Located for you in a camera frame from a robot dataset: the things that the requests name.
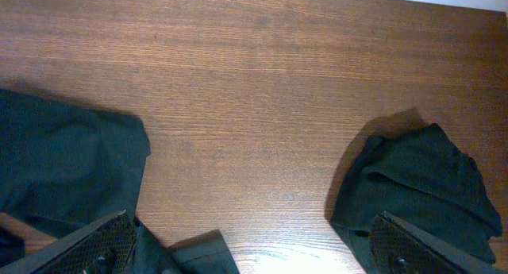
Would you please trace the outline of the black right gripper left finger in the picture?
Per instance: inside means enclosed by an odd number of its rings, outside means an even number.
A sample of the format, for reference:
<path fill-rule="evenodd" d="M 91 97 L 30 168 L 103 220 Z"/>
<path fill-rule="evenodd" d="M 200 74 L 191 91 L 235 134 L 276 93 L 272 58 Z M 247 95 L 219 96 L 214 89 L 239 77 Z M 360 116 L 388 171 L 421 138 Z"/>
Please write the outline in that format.
<path fill-rule="evenodd" d="M 1 273 L 127 273 L 132 267 L 136 241 L 137 229 L 123 210 L 2 267 Z"/>

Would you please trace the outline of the black pants with red waistband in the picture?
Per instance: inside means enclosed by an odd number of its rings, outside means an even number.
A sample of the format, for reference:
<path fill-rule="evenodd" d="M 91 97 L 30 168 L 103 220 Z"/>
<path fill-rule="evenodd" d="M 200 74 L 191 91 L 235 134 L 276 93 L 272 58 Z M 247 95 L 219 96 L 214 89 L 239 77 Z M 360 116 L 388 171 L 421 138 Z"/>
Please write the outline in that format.
<path fill-rule="evenodd" d="M 150 144 L 143 122 L 1 90 L 1 213 L 62 238 L 119 210 L 133 219 Z M 166 249 L 137 218 L 130 273 L 239 273 L 220 232 Z"/>

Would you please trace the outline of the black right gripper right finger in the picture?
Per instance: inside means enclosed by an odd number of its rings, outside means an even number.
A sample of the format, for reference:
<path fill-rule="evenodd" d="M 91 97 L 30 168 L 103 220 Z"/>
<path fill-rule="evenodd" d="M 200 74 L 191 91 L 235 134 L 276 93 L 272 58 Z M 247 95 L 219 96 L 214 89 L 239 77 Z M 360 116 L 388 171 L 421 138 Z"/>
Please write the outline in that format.
<path fill-rule="evenodd" d="M 507 274 L 388 212 L 373 219 L 369 245 L 379 273 Z"/>

